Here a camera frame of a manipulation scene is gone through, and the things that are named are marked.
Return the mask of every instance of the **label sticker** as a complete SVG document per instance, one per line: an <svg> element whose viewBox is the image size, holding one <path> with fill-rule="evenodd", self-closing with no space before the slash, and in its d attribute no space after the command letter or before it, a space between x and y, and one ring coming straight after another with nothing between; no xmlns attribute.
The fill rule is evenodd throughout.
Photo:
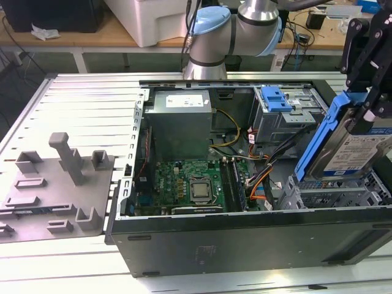
<svg viewBox="0 0 392 294"><path fill-rule="evenodd" d="M348 175L361 170L377 153L377 145L391 136L349 136L324 169L327 175Z"/></svg>
<svg viewBox="0 0 392 294"><path fill-rule="evenodd" d="M32 214L31 210L22 210L22 211L16 211L16 214Z"/></svg>
<svg viewBox="0 0 392 294"><path fill-rule="evenodd" d="M166 107L203 107L202 95L168 95Z"/></svg>
<svg viewBox="0 0 392 294"><path fill-rule="evenodd" d="M255 143L255 135L254 134L249 134L248 138L249 138L249 143L250 144L254 144Z"/></svg>
<svg viewBox="0 0 392 294"><path fill-rule="evenodd" d="M272 210L272 205L271 205L267 200L264 201L264 207L265 207L268 211L271 211L271 210Z"/></svg>
<svg viewBox="0 0 392 294"><path fill-rule="evenodd" d="M291 100L291 101L289 101L289 102L291 102L290 104L297 104L297 105L301 105L301 102L300 102L300 101L298 101L297 99L295 99L295 100Z"/></svg>

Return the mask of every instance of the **white paper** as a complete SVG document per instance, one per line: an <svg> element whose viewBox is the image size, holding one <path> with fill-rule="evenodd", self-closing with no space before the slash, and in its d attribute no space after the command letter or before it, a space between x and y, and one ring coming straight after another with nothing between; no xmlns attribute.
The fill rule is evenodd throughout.
<svg viewBox="0 0 392 294"><path fill-rule="evenodd" d="M57 29L40 29L33 24L31 24L31 27L31 34L40 40L46 41L46 39L60 38L60 34Z"/></svg>

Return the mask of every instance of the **black box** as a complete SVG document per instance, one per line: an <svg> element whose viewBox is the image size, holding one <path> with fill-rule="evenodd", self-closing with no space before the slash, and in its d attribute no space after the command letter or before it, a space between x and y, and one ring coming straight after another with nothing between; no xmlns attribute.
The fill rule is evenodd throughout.
<svg viewBox="0 0 392 294"><path fill-rule="evenodd" d="M31 24L63 32L96 32L104 19L102 0L0 0L15 32Z"/></svg>
<svg viewBox="0 0 392 294"><path fill-rule="evenodd" d="M325 14L314 13L309 11L309 15L306 20L306 27L308 29L321 29L325 19Z"/></svg>

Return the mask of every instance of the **motherboard chip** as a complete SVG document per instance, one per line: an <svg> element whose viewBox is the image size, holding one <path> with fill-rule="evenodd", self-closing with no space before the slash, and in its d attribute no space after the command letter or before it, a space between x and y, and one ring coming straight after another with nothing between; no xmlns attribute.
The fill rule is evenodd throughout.
<svg viewBox="0 0 392 294"><path fill-rule="evenodd" d="M208 197L208 186L207 184L194 184L194 197L199 198L199 197Z"/></svg>
<svg viewBox="0 0 392 294"><path fill-rule="evenodd" d="M189 181L190 200L195 203L207 204L212 201L210 179L197 179Z"/></svg>

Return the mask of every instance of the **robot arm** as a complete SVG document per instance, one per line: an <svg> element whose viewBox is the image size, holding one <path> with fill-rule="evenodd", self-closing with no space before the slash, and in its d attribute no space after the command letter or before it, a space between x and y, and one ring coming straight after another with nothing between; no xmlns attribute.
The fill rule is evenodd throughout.
<svg viewBox="0 0 392 294"><path fill-rule="evenodd" d="M392 9L349 24L341 72L348 90L335 97L296 166L299 180L361 178L392 148Z"/></svg>
<svg viewBox="0 0 392 294"><path fill-rule="evenodd" d="M226 55L264 56L274 50L281 30L284 29L277 7L296 11L328 1L245 0L234 16L225 7L200 9L184 78L226 79Z"/></svg>

